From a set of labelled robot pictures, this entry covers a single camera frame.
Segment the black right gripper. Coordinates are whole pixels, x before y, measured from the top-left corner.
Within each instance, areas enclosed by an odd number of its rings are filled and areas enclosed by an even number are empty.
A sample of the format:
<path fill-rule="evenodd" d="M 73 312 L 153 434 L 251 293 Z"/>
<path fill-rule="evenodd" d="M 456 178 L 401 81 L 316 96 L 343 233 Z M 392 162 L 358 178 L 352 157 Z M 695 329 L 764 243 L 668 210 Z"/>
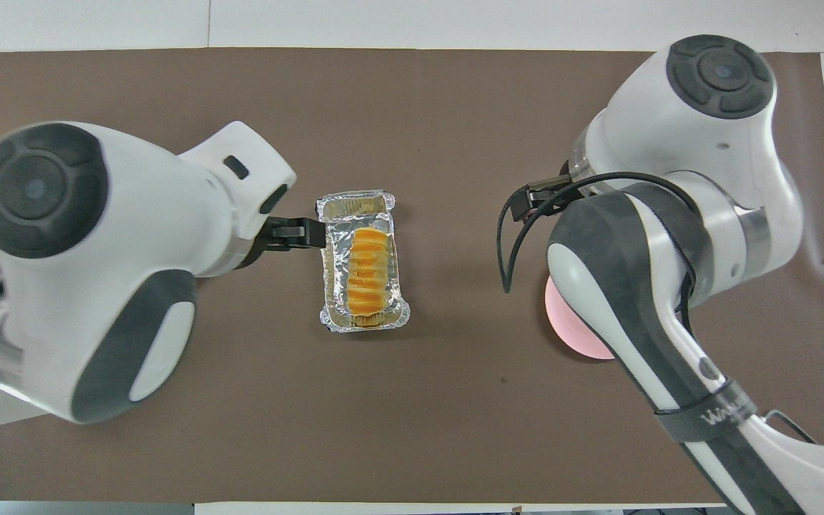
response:
<path fill-rule="evenodd" d="M 560 190 L 569 189 L 572 179 L 569 175 L 559 175 L 555 178 L 537 180 L 527 183 L 516 190 L 511 201 L 511 215 L 514 222 L 526 222 L 531 215 L 540 208 L 543 202 L 552 198 Z M 579 190 L 570 189 L 565 195 L 552 203 L 547 216 L 560 214 L 572 202 L 579 199 Z"/>

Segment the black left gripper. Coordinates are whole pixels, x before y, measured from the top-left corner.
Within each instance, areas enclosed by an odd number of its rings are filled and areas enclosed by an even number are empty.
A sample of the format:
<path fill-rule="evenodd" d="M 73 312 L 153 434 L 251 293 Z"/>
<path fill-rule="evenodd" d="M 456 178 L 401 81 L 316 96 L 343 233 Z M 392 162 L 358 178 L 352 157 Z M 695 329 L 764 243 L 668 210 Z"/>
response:
<path fill-rule="evenodd" d="M 255 263 L 263 252 L 288 252 L 293 249 L 321 249 L 326 239 L 324 222 L 307 217 L 268 217 L 252 241 L 247 254 L 235 267 L 247 268 Z"/>

